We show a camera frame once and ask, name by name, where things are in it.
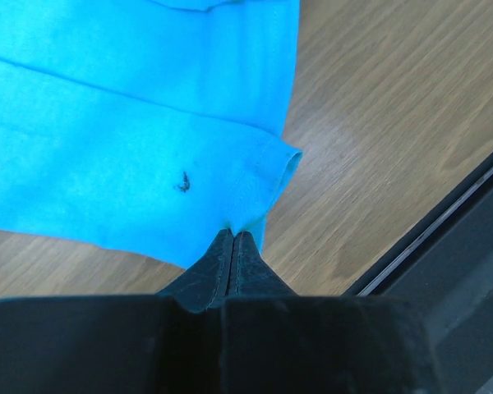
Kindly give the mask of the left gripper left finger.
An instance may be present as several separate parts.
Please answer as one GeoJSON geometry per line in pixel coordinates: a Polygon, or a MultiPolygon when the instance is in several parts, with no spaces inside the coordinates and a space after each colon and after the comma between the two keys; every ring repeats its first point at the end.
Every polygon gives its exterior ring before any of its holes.
{"type": "Polygon", "coordinates": [[[0,393],[217,393],[233,235],[153,295],[0,299],[0,393]]]}

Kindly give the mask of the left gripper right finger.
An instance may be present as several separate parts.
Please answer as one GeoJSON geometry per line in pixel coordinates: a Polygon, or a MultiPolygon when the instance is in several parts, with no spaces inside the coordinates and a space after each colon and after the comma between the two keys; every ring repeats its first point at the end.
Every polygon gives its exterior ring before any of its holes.
{"type": "Polygon", "coordinates": [[[441,393],[421,318],[383,297],[300,296],[247,231],[167,285],[171,393],[441,393]]]}

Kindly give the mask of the turquoise t-shirt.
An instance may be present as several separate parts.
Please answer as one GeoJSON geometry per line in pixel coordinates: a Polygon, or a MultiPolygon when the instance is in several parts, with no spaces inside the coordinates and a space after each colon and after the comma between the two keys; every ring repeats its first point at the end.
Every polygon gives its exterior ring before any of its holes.
{"type": "Polygon", "coordinates": [[[0,1],[0,230],[190,267],[264,242],[297,1],[0,1]]]}

